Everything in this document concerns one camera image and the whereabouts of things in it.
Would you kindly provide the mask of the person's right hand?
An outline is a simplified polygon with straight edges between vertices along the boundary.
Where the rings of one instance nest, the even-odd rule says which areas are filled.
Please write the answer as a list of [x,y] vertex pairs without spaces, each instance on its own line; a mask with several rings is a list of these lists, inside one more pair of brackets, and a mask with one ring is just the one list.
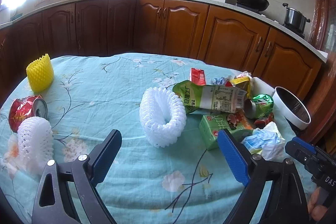
[[307,203],[307,209],[308,209],[308,213],[310,214],[310,216],[312,217],[312,219],[314,219],[315,221],[320,221],[323,216],[326,214],[326,212],[328,211],[328,208],[322,205],[319,205],[318,202],[318,198],[320,195],[320,191],[321,188],[318,187],[310,196],[310,199]]

